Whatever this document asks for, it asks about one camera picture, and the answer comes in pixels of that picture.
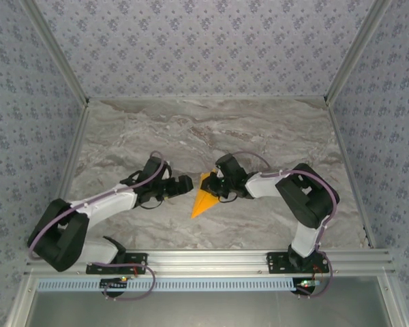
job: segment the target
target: yellow cone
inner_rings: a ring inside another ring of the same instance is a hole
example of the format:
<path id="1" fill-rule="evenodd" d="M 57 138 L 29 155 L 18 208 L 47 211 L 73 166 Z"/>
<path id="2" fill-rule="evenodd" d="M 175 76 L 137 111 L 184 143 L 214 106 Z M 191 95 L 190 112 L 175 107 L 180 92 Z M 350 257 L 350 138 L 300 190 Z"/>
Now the yellow cone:
<path id="1" fill-rule="evenodd" d="M 196 196 L 196 201 L 194 202 L 194 208 L 192 209 L 191 219 L 197 217 L 199 214 L 205 212 L 207 209 L 215 206 L 219 200 L 218 197 L 213 196 L 212 194 L 202 190 L 203 180 L 208 177 L 211 173 L 202 174 L 200 177 L 200 186 L 198 187 L 198 193 Z"/>

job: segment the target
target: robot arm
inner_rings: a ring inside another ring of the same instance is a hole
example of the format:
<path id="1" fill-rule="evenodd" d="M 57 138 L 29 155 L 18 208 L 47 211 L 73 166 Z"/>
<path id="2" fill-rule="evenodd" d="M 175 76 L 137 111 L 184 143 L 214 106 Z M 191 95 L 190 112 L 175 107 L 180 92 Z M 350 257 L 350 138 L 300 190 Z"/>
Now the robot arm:
<path id="1" fill-rule="evenodd" d="M 52 201 L 30 235 L 28 246 L 53 219 L 71 208 L 77 208 L 45 231 L 35 244 L 34 252 L 59 272 L 76 262 L 115 262 L 119 251 L 124 250 L 122 246 L 108 237 L 104 237 L 104 240 L 87 240 L 89 229 L 121 211 L 141 206 L 151 198 L 161 202 L 193 189 L 190 177 L 182 175 L 178 181 L 171 177 L 171 168 L 165 161 L 155 178 L 131 188 L 155 174 L 161 164 L 161 159 L 150 157 L 143 170 L 133 173 L 108 191 L 74 202 L 62 199 Z"/>
<path id="2" fill-rule="evenodd" d="M 201 189 L 217 197 L 228 198 L 233 192 L 239 198 L 281 197 L 299 221 L 294 240 L 288 254 L 293 266 L 301 267 L 305 258 L 315 250 L 321 231 L 322 221 L 332 212 L 333 203 L 327 190 L 314 179 L 302 174 L 280 174 L 252 172 L 247 174 L 238 161 L 227 154 L 216 162 L 217 172 L 203 180 Z M 312 174 L 330 187 L 306 163 L 300 163 L 294 170 Z M 336 202 L 337 192 L 332 190 Z"/>

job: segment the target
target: patterned wallpaper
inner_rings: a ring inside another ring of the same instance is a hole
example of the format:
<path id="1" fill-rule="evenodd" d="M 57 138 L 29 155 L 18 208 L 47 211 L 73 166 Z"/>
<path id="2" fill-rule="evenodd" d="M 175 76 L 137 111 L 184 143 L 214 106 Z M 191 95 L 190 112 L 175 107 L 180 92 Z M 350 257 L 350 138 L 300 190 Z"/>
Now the patterned wallpaper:
<path id="1" fill-rule="evenodd" d="M 37 0 L 89 97 L 324 95 L 372 0 Z"/>
<path id="2" fill-rule="evenodd" d="M 25 238 L 55 196 L 79 115 L 18 0 L 0 0 L 0 326 L 21 279 Z"/>
<path id="3" fill-rule="evenodd" d="M 333 105 L 379 247 L 409 304 L 409 0 L 394 0 Z"/>

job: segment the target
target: wall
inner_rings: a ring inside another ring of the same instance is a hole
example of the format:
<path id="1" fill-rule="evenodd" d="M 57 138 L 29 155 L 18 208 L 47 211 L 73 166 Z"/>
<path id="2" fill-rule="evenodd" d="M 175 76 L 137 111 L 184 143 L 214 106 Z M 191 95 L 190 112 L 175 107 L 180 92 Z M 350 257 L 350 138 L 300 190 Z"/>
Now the wall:
<path id="1" fill-rule="evenodd" d="M 26 237 L 55 194 L 80 114 L 17 0 L 0 0 L 0 326 Z"/>
<path id="2" fill-rule="evenodd" d="M 89 97 L 324 95 L 372 0 L 37 0 Z"/>
<path id="3" fill-rule="evenodd" d="M 409 304 L 409 0 L 394 0 L 333 105 L 379 247 Z"/>

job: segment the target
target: gray marble surface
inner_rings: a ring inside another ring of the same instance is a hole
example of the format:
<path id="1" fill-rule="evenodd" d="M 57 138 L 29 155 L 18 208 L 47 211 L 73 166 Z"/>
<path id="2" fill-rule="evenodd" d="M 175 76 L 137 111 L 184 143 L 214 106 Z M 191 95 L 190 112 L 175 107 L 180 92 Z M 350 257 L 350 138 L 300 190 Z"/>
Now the gray marble surface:
<path id="1" fill-rule="evenodd" d="M 69 200 L 113 187 L 143 167 L 152 150 L 170 161 L 173 174 L 190 175 L 195 187 L 227 152 L 254 151 L 276 170 L 306 162 L 341 196 L 324 247 L 366 246 L 350 183 L 327 111 L 321 102 L 257 100 L 92 101 Z M 242 155 L 247 171 L 263 164 Z M 196 190 L 147 211 L 136 208 L 96 225 L 89 235 L 108 235 L 129 249 L 286 248 L 296 219 L 281 198 L 238 199 L 190 219 Z"/>

